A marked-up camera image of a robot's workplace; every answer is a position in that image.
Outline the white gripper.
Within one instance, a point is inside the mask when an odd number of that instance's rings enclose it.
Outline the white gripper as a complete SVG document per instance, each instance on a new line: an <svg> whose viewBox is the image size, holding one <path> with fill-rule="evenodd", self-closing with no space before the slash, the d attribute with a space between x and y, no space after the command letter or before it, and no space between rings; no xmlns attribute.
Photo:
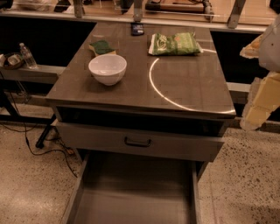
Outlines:
<svg viewBox="0 0 280 224"><path fill-rule="evenodd" d="M273 71L263 79L254 79L242 112L241 128L256 130L280 107L280 14L263 35L241 49L240 55L246 59L259 58L261 67Z"/></svg>

